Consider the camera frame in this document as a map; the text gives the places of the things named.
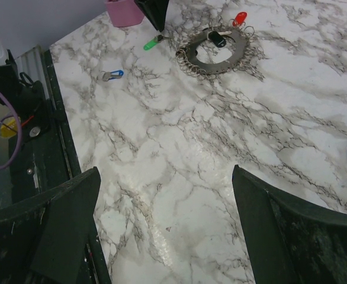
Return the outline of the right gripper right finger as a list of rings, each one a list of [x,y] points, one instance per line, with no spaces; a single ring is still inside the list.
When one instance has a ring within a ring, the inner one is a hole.
[[[347,214],[282,191],[239,166],[232,184],[256,283],[347,283]]]

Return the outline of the green tagged key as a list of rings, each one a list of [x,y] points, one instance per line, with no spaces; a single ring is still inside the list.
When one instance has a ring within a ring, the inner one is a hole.
[[[148,51],[150,49],[152,49],[154,46],[156,46],[157,44],[159,44],[161,41],[163,41],[166,37],[163,35],[157,35],[156,37],[154,37],[152,40],[150,40],[148,43],[146,43],[143,46],[143,50],[144,51]]]

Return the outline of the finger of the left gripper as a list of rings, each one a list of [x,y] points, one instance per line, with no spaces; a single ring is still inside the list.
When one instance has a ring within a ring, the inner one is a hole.
[[[134,2],[157,31],[162,32],[165,29],[169,0],[135,0]]]

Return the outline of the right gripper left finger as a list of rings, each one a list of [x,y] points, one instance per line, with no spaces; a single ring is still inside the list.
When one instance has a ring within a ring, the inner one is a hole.
[[[0,175],[0,283],[110,283],[94,223],[97,168],[45,191]]]

